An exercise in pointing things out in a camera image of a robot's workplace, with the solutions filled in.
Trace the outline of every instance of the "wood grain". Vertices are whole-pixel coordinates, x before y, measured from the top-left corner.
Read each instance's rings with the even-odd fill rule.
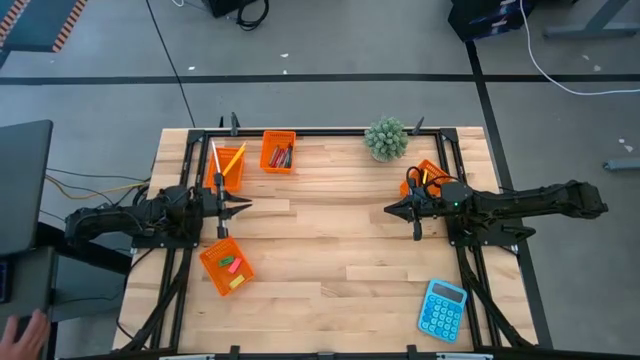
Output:
[[[497,191],[483,129],[458,128],[458,133],[469,183]],[[178,183],[186,134],[183,129],[163,131],[150,196]],[[237,195],[254,205],[229,228],[256,277],[222,298],[194,257],[180,352],[226,353],[231,345],[253,353],[402,352],[407,344],[416,344],[419,351],[472,348],[466,316],[455,344],[416,327],[430,279],[460,284],[444,221],[425,220],[424,238],[415,242],[410,224],[383,212],[400,199],[409,166],[423,159],[437,163],[433,139],[411,138],[405,157],[383,164],[371,158],[360,137],[298,137],[291,175],[259,168],[260,138],[217,139],[217,146],[237,147],[244,141],[243,188]],[[196,149],[191,181],[198,154]],[[216,241],[216,226],[216,219],[205,220],[196,255]],[[484,253],[496,303],[535,342],[515,257],[496,248]],[[165,251],[154,251],[130,275],[120,316],[126,330],[138,329],[155,306],[164,257]],[[163,345],[173,311],[167,314]],[[481,305],[479,315],[483,342],[489,344]],[[117,333],[114,347],[126,342]]]

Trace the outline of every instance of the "yellow pencil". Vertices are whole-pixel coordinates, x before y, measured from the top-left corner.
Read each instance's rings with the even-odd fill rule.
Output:
[[[244,142],[244,144],[242,144],[242,146],[240,147],[240,150],[238,150],[238,152],[233,156],[233,158],[229,162],[229,165],[227,165],[227,167],[224,168],[224,171],[222,172],[223,176],[227,176],[227,173],[229,172],[229,170],[231,170],[233,165],[235,165],[235,163],[238,162],[238,159],[240,159],[240,156],[242,156],[242,154],[244,154],[245,146],[247,146],[247,142],[246,141]]]

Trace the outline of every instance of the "succulent plant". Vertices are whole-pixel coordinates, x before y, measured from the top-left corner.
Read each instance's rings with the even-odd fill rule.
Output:
[[[403,128],[400,120],[394,117],[382,118],[371,124],[371,128],[364,132],[364,142],[371,150],[371,156],[381,162],[402,157],[409,143]]]

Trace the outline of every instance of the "gray floor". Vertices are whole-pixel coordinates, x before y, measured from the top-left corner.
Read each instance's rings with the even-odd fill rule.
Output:
[[[465,47],[446,22],[448,0],[272,0],[269,18],[252,33],[193,7],[150,1],[181,75],[471,73]],[[534,52],[549,73],[640,73],[640,36],[540,38],[544,26],[585,22],[602,2],[581,1],[573,9],[556,4],[533,13]],[[620,19],[640,21],[639,5],[632,2]],[[259,10],[252,6],[252,12]],[[535,73],[523,32],[476,44],[485,74]],[[171,75],[144,0],[92,0],[61,53],[12,53],[0,70],[0,77]],[[588,91],[640,84],[570,86]],[[583,98],[541,83],[488,88],[515,187],[588,180],[611,208],[592,222],[557,216],[527,221],[538,229],[530,246],[555,347],[640,354],[634,336],[640,280],[632,257],[638,175],[601,168],[606,159],[640,151],[638,95]],[[188,84],[185,93],[199,126],[216,126],[231,111],[243,126],[355,126],[381,115],[406,123],[425,116],[425,125],[433,126],[484,125],[473,83]],[[0,125],[54,121],[51,167],[136,177],[149,174],[162,128],[190,126],[177,85],[1,86],[0,109]],[[122,184],[59,177],[95,189]],[[71,202],[47,185],[42,208],[64,216],[97,204]],[[42,220],[60,226],[55,219]],[[124,237],[101,241],[127,247]],[[67,299],[110,297],[122,284],[122,277],[73,262],[62,263],[60,273],[67,274],[58,283]],[[107,352],[119,301],[57,309],[61,318],[81,316],[91,307],[105,310],[62,322],[57,355]],[[603,303],[609,304],[604,310]]]

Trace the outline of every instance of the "orange bin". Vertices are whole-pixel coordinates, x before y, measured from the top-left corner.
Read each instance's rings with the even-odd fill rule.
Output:
[[[229,165],[233,156],[240,150],[240,148],[216,148],[218,151],[218,159],[220,159],[220,171],[224,171],[224,168]],[[211,191],[216,191],[216,186],[213,183],[213,175],[216,173],[216,157],[211,153],[209,159],[209,171],[207,172],[207,180],[204,184],[205,188],[211,188]],[[242,188],[242,171],[244,170],[244,154],[240,156],[240,159],[233,165],[231,170],[224,177],[224,189],[228,192],[239,191]]]
[[[229,267],[231,265],[218,266],[218,261],[222,260],[227,256],[233,256],[234,258],[242,259],[238,270],[234,274],[229,272]],[[232,292],[238,290],[241,286],[251,281],[255,274],[253,273],[253,269],[251,265],[240,251],[238,244],[233,239],[233,237],[229,236],[226,239],[218,240],[213,246],[209,247],[207,250],[203,251],[200,254],[200,261],[204,268],[207,270],[209,274],[209,278],[218,289],[218,292],[222,296],[227,296]],[[240,283],[235,288],[231,288],[229,284],[235,280],[238,276],[244,276],[244,281]]]
[[[295,131],[271,131],[267,130],[262,136],[262,154],[260,155],[260,168],[268,173],[290,174],[293,169],[293,156],[295,154],[296,132]],[[289,146],[293,148],[291,152],[291,167],[276,168],[271,167],[269,162],[273,156],[273,152],[279,146],[280,149],[286,149]]]
[[[446,172],[444,172],[442,169],[440,169],[439,167],[435,166],[429,160],[422,160],[422,162],[417,166],[417,168],[420,169],[420,170],[426,170],[427,171],[427,182],[433,180],[437,176],[447,176],[447,175],[449,175]],[[416,179],[418,184],[422,184],[422,178],[420,176],[421,176],[421,174],[418,174],[418,172],[415,169],[411,170],[411,172],[409,172],[409,177],[412,177],[412,178]],[[442,185],[442,184],[448,183],[450,181],[451,181],[451,178],[441,178],[441,179],[437,179],[435,181],[435,183],[438,184],[438,185]],[[438,186],[431,185],[431,186],[429,186],[427,188],[427,190],[429,191],[429,194],[431,194],[433,196],[440,196],[440,188]],[[402,197],[405,197],[405,196],[407,196],[409,194],[409,184],[407,184],[406,180],[402,182],[402,185],[400,185],[400,194],[402,195]]]

